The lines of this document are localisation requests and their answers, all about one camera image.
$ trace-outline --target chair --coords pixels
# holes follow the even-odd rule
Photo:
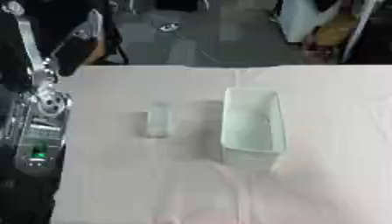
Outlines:
[[[279,22],[289,43],[302,42],[314,28],[332,20],[339,12],[341,0],[324,12],[319,12],[314,0],[284,0]]]

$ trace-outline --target white tablecloth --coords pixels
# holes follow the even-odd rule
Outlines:
[[[282,102],[278,181],[208,162],[225,89],[261,85]],[[392,66],[88,67],[61,88],[74,108],[54,223],[392,221]],[[154,102],[170,105],[168,139],[141,135]]]

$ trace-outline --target gray carpet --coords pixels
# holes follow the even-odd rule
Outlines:
[[[270,67],[303,64],[299,49],[286,45],[278,25],[265,9],[273,0],[209,0],[211,7],[195,13],[151,10],[145,4],[134,15],[127,3],[116,17],[123,48],[132,65],[185,65],[189,67]],[[175,32],[161,25],[178,22]],[[119,61],[118,56],[111,57]]]

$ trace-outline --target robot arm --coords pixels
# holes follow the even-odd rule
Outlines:
[[[53,8],[48,4],[77,4],[73,0],[27,1],[12,0],[0,9],[1,24],[12,35],[0,41],[0,54],[5,59],[0,61],[1,82],[13,93],[0,127],[0,147],[14,151],[19,171],[45,176],[55,169],[64,149],[72,104],[70,96],[57,91],[55,84],[59,76],[72,75],[102,40],[103,16],[89,1],[80,6],[78,0],[79,14],[68,13],[80,18],[79,23],[64,28],[69,31],[62,35],[62,27],[51,27],[60,30],[53,35],[59,40],[54,45],[47,41],[48,9]]]

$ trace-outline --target white plastic bin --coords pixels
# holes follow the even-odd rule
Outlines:
[[[240,168],[269,171],[286,150],[278,95],[263,88],[234,87],[224,101],[223,161]]]

